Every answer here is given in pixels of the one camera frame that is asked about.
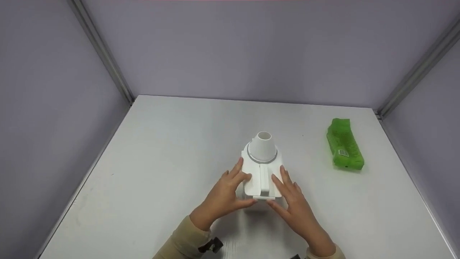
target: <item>gray ring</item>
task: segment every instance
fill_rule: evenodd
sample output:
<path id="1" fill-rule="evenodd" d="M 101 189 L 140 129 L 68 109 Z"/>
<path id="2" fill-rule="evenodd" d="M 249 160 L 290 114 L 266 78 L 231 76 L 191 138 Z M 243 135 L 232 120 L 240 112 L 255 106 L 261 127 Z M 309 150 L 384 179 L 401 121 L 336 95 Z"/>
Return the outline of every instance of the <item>gray ring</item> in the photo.
<path id="1" fill-rule="evenodd" d="M 247 148 L 246 148 L 246 149 L 247 149 L 247 155 L 249 156 L 249 158 L 250 158 L 252 161 L 256 162 L 257 164 L 269 164 L 269 163 L 275 161 L 276 157 L 278 156 L 278 148 L 276 149 L 275 157 L 274 157 L 272 160 L 267 161 L 267 162 L 260 162 L 260 161 L 257 161 L 255 158 L 253 158 L 253 156 L 249 153 L 249 145 L 251 144 L 251 142 L 249 142 L 249 143 L 247 144 Z"/>

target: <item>purple wall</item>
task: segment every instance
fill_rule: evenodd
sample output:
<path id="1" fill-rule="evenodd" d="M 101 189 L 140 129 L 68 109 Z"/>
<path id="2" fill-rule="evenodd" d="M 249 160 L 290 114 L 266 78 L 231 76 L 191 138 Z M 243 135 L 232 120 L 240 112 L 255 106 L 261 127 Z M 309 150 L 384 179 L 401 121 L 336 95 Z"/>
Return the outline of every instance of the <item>purple wall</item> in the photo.
<path id="1" fill-rule="evenodd" d="M 410 176 L 460 255 L 460 42 L 384 120 Z"/>
<path id="2" fill-rule="evenodd" d="M 377 108 L 458 0 L 87 1 L 135 95 Z"/>
<path id="3" fill-rule="evenodd" d="M 0 258 L 30 259 L 127 104 L 66 1 L 1 1 L 0 35 Z"/>

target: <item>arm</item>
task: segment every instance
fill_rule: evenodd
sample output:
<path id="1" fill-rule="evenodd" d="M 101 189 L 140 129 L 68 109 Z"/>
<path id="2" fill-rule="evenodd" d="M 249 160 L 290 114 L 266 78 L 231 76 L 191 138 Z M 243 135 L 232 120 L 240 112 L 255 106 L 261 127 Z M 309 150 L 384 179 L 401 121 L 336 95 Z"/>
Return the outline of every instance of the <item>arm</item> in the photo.
<path id="1" fill-rule="evenodd" d="M 302 189 L 297 183 L 291 181 L 284 166 L 281 166 L 280 171 L 284 183 L 275 175 L 272 175 L 271 179 L 286 199 L 288 209 L 284 209 L 272 200 L 268 200 L 267 203 L 294 232 L 308 243 L 307 258 L 345 259 L 340 248 L 332 242 L 327 232 L 319 225 L 310 205 L 302 194 Z"/>
<path id="2" fill-rule="evenodd" d="M 254 199 L 239 200 L 236 188 L 251 179 L 241 172 L 243 158 L 229 172 L 223 173 L 206 199 L 186 216 L 153 259 L 198 259 L 203 253 L 198 248 L 209 241 L 210 227 L 218 218 L 233 211 L 252 206 Z"/>

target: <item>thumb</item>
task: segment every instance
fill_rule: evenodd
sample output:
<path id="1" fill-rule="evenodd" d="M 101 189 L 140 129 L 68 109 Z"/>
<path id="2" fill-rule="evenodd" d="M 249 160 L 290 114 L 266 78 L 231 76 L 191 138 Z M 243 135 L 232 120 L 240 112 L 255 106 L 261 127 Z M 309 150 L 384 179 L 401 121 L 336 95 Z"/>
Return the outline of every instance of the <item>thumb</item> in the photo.
<path id="1" fill-rule="evenodd" d="M 257 203 L 256 199 L 236 200 L 235 207 L 237 210 L 250 207 Z"/>
<path id="2" fill-rule="evenodd" d="M 281 205 L 279 205 L 274 200 L 267 200 L 267 203 L 276 213 L 278 213 L 278 215 L 281 216 L 282 219 L 284 219 L 284 221 L 288 221 L 291 214 L 289 214 L 289 212 L 285 208 L 281 207 Z"/>

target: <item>finger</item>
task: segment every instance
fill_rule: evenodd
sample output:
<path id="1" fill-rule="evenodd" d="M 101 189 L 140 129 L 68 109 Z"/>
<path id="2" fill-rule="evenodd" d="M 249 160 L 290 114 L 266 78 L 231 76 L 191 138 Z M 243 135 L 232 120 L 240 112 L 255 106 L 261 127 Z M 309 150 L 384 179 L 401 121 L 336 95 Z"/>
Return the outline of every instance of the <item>finger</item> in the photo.
<path id="1" fill-rule="evenodd" d="M 221 178 L 222 178 L 222 177 L 225 177 L 225 176 L 227 176 L 227 175 L 229 175 L 229 171 L 228 171 L 228 170 L 225 171 L 225 172 L 222 174 Z"/>
<path id="2" fill-rule="evenodd" d="M 229 173 L 230 179 L 234 178 L 241 171 L 242 167 L 243 167 L 243 158 L 240 157 L 238 159 L 238 162 L 235 164 L 235 166 Z"/>
<path id="3" fill-rule="evenodd" d="M 256 199 L 247 199 L 247 200 L 236 200 L 235 208 L 237 210 L 250 207 L 257 203 Z"/>
<path id="4" fill-rule="evenodd" d="M 294 182 L 294 187 L 295 187 L 296 190 L 298 190 L 300 193 L 302 193 L 302 189 L 300 188 L 300 186 L 296 182 Z"/>
<path id="5" fill-rule="evenodd" d="M 288 188 L 288 190 L 294 189 L 294 185 L 292 184 L 291 178 L 289 177 L 289 173 L 286 169 L 284 169 L 284 166 L 280 166 L 280 172 L 281 172 L 281 179 L 283 179 L 284 185 Z"/>
<path id="6" fill-rule="evenodd" d="M 288 197 L 291 195 L 291 192 L 286 188 L 286 186 L 276 177 L 276 175 L 272 174 L 271 175 L 271 180 L 275 184 L 276 188 L 280 191 L 281 195 L 284 196 L 284 198 L 288 199 Z"/>
<path id="7" fill-rule="evenodd" d="M 249 181 L 251 180 L 252 174 L 247 174 L 244 172 L 239 172 L 232 180 L 231 180 L 231 185 L 233 185 L 235 188 L 238 187 L 238 185 L 243 182 L 243 181 Z"/>
<path id="8" fill-rule="evenodd" d="M 267 200 L 267 203 L 276 213 L 278 213 L 278 215 L 281 216 L 282 219 L 284 219 L 284 221 L 287 222 L 289 220 L 291 214 L 289 214 L 289 212 L 281 207 L 281 205 L 279 205 L 276 201 Z"/>

